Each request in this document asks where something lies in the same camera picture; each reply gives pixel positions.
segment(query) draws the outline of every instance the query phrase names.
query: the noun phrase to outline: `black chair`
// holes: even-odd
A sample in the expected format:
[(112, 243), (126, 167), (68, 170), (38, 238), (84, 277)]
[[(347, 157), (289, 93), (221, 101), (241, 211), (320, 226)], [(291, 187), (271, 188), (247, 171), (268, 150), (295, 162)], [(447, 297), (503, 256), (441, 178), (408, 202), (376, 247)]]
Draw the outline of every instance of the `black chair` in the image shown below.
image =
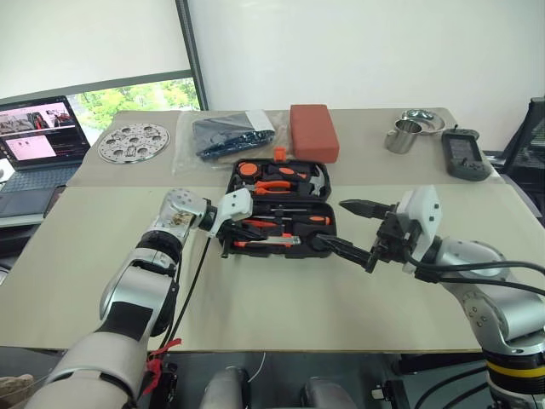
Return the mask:
[(545, 98), (531, 99), (524, 122), (502, 153), (485, 154), (508, 183), (526, 193), (545, 226)]

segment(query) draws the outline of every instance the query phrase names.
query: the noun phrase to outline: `yellow ring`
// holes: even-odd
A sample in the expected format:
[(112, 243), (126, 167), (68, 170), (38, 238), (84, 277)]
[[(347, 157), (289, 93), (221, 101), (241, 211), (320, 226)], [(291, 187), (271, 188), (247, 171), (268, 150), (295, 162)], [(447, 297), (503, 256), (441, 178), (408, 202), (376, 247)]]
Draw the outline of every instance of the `yellow ring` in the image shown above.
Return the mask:
[(540, 366), (534, 369), (509, 369), (503, 366), (498, 366), (486, 361), (486, 365), (494, 372), (507, 375), (508, 377), (545, 377), (545, 366)]

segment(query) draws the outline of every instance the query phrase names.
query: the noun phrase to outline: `green trees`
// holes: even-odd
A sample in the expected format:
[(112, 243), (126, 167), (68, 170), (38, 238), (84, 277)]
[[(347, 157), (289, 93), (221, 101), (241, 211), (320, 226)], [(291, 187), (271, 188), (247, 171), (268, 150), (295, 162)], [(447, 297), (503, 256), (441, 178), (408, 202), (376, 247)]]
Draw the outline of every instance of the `green trees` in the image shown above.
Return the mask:
[(199, 109), (192, 78), (83, 92), (77, 103), (83, 109), (79, 122), (96, 130), (105, 130), (122, 110)]

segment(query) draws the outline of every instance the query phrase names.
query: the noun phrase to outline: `tool kit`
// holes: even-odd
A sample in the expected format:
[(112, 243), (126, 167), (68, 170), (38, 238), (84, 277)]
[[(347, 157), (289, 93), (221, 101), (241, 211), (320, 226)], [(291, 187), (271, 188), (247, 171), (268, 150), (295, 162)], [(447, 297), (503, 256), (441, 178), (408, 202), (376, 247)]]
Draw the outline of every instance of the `tool kit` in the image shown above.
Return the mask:
[(324, 164), (286, 161), (285, 149), (275, 158), (240, 159), (233, 165), (227, 192), (246, 187), (254, 207), (252, 216), (237, 222), (240, 228), (260, 236), (257, 240), (227, 235), (223, 254), (286, 258), (327, 257), (330, 251), (316, 234), (336, 234), (335, 214), (325, 200), (331, 193)]

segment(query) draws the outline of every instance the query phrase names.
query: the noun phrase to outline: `metal bowl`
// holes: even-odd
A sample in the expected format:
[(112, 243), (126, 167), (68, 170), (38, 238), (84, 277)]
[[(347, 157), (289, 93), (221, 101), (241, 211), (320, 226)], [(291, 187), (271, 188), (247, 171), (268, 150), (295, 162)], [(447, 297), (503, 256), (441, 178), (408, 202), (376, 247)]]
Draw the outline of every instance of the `metal bowl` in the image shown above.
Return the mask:
[(434, 135), (445, 130), (445, 121), (435, 112), (425, 109), (408, 109), (401, 113), (401, 119), (410, 119), (422, 127), (419, 135)]

